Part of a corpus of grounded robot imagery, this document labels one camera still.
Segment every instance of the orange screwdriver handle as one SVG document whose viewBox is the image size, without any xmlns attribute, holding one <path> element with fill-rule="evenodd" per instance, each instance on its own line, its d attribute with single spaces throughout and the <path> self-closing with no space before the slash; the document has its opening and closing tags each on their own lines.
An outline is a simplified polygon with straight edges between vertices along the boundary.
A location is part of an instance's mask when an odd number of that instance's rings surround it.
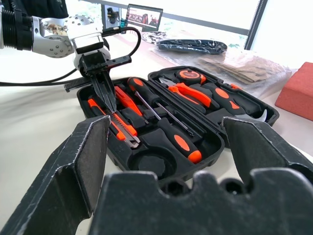
<svg viewBox="0 0 313 235">
<path fill-rule="evenodd" d="M 88 100 L 88 104 L 91 108 L 91 110 L 97 115 L 97 114 L 102 114 L 102 115 L 106 115 L 106 113 L 99 107 L 99 105 L 97 105 L 97 103 L 93 100 L 93 99 L 89 99 Z M 112 132 L 116 135 L 116 137 L 120 140 L 120 141 L 124 141 L 126 139 L 126 137 L 124 136 L 124 134 L 121 132 L 121 130 L 115 125 L 115 123 L 112 121 L 111 124 L 113 125 L 113 130 Z"/>
<path fill-rule="evenodd" d="M 169 141 L 191 162 L 198 163 L 201 161 L 201 152 L 192 143 L 192 141 L 184 135 L 179 129 L 172 126 L 167 118 L 158 121 L 157 126 L 161 128 Z"/>
<path fill-rule="evenodd" d="M 154 106 L 157 102 L 159 102 L 160 96 L 154 94 L 150 88 L 143 82 L 143 79 L 138 77 L 130 77 L 127 80 L 127 83 L 133 92 L 138 92 L 145 101 L 150 105 Z"/>
<path fill-rule="evenodd" d="M 142 116 L 141 111 L 137 108 L 134 101 L 118 86 L 115 86 L 115 94 L 116 97 L 121 101 L 121 103 L 126 108 L 131 108 L 134 112 L 136 112 L 139 116 Z"/>
</svg>

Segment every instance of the orange tool handle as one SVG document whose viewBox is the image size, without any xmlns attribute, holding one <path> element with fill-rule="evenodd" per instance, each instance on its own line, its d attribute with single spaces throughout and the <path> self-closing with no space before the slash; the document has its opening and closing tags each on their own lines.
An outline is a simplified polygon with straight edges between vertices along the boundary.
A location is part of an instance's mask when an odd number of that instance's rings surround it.
<svg viewBox="0 0 313 235">
<path fill-rule="evenodd" d="M 134 101 L 118 86 L 115 86 L 116 97 L 121 101 L 124 107 L 131 108 L 134 112 L 136 112 L 139 116 L 142 116 L 141 111 L 137 108 Z"/>
<path fill-rule="evenodd" d="M 172 126 L 167 118 L 164 117 L 158 121 L 157 126 L 164 131 L 168 140 L 177 150 L 188 158 L 188 160 L 195 164 L 201 161 L 201 152 L 184 133 Z"/>
<path fill-rule="evenodd" d="M 88 100 L 88 104 L 91 108 L 91 110 L 96 114 L 96 115 L 106 115 L 106 113 L 99 107 L 99 105 L 97 105 L 97 103 L 93 100 L 93 99 L 89 99 Z M 113 130 L 112 132 L 116 135 L 116 137 L 120 140 L 120 141 L 124 141 L 126 139 L 126 137 L 124 136 L 124 134 L 121 132 L 121 130 L 116 126 L 116 124 L 112 121 L 111 122 L 113 125 Z"/>
<path fill-rule="evenodd" d="M 193 103 L 199 105 L 199 103 L 197 103 L 197 102 L 195 102 L 194 100 L 192 100 L 192 99 L 190 99 L 190 98 L 184 96 L 184 95 L 180 92 L 180 90 L 179 90 L 179 88 L 177 87 L 177 85 L 176 85 L 176 86 L 168 87 L 168 89 L 169 89 L 171 92 L 176 93 L 176 94 L 180 95 L 181 97 L 183 97 L 183 98 L 185 98 L 185 99 L 188 99 L 189 101 L 191 101 L 191 102 L 193 102 Z"/>
<path fill-rule="evenodd" d="M 209 89 L 213 94 L 213 99 L 217 101 L 221 107 L 225 108 L 232 115 L 246 114 L 243 107 L 239 106 L 233 99 L 231 93 L 228 93 L 217 87 L 214 83 L 206 83 L 202 86 Z"/>
<path fill-rule="evenodd" d="M 186 86 L 184 83 L 178 83 L 178 84 L 176 84 L 176 86 L 178 87 L 179 91 L 183 95 L 190 95 L 190 96 L 196 98 L 197 100 L 199 100 L 206 107 L 208 107 L 208 108 L 210 107 L 212 100 L 207 95 Z"/>
<path fill-rule="evenodd" d="M 180 93 L 178 87 L 176 87 L 176 86 L 170 86 L 170 87 L 168 87 L 168 89 L 169 89 L 171 92 L 175 93 L 177 96 L 181 97 L 182 100 L 183 100 L 185 103 L 187 103 L 187 104 L 189 104 L 189 105 L 195 107 L 195 108 L 198 109 L 201 113 L 205 114 L 205 112 L 206 112 L 206 111 L 205 111 L 205 108 L 204 108 L 202 105 L 200 105 L 199 103 L 197 103 L 196 101 L 194 101 L 194 100 L 192 100 L 192 99 L 190 99 L 190 98 L 184 96 L 182 93 Z"/>
<path fill-rule="evenodd" d="M 154 94 L 140 78 L 130 77 L 127 80 L 127 83 L 130 89 L 133 92 L 138 92 L 150 106 L 154 106 L 160 101 L 160 97 L 157 94 Z"/>
<path fill-rule="evenodd" d="M 131 125 L 126 124 L 116 113 L 113 115 L 130 132 L 132 136 L 137 136 L 137 131 Z"/>
</svg>

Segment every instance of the screwdriver shaft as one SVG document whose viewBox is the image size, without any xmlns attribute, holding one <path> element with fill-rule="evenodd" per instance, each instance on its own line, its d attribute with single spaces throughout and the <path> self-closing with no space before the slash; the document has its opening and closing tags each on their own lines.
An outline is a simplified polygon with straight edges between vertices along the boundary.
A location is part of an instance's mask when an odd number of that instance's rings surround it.
<svg viewBox="0 0 313 235">
<path fill-rule="evenodd" d="M 156 118 L 158 120 L 161 120 L 161 117 L 156 113 L 156 111 L 144 100 L 144 98 L 142 98 L 142 96 L 138 93 L 135 92 L 135 95 L 141 100 L 142 103 L 144 103 L 144 105 L 150 109 L 150 111 L 156 116 Z"/>
<path fill-rule="evenodd" d="M 163 105 L 161 105 L 161 104 L 158 103 L 158 102 L 156 102 L 156 104 L 157 104 L 159 107 L 161 107 L 162 109 L 164 109 L 164 110 L 168 113 L 168 115 L 169 115 L 172 119 L 174 119 L 179 125 L 181 125 L 181 127 L 184 128 L 185 131 L 187 131 L 191 136 L 194 135 L 194 133 L 192 133 L 192 132 L 189 130 L 189 128 L 188 128 L 184 123 L 182 123 L 181 121 L 179 121 L 179 120 L 177 119 L 177 117 L 175 117 L 175 116 L 174 116 L 170 111 L 168 111 Z"/>
</svg>

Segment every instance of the robotic arm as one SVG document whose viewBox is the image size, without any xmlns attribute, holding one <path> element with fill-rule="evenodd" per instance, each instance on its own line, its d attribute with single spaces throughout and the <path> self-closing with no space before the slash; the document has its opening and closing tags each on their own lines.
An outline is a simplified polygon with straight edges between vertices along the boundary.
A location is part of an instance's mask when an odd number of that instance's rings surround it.
<svg viewBox="0 0 313 235">
<path fill-rule="evenodd" d="M 137 33 L 136 47 L 130 54 L 111 60 L 109 45 L 103 38 L 127 30 Z M 140 32 L 133 27 L 102 30 L 88 16 L 42 19 L 27 16 L 18 9 L 10 12 L 0 8 L 0 49 L 31 50 L 52 58 L 74 53 L 74 65 L 84 78 L 74 85 L 70 84 L 67 91 L 92 83 L 95 93 L 112 113 L 116 112 L 116 101 L 109 71 L 130 63 L 140 41 Z"/>
</svg>

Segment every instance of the plastic bag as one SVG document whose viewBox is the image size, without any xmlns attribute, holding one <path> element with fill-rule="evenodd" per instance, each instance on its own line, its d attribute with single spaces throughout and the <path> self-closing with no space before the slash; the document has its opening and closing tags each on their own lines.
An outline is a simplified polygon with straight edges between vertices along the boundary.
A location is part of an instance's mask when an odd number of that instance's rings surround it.
<svg viewBox="0 0 313 235">
<path fill-rule="evenodd" d="M 175 52 L 152 48 L 152 51 L 177 66 L 194 66 L 226 83 L 233 83 L 257 98 L 265 98 L 279 90 L 292 71 L 250 50 L 229 48 L 220 55 L 197 52 Z"/>
</svg>

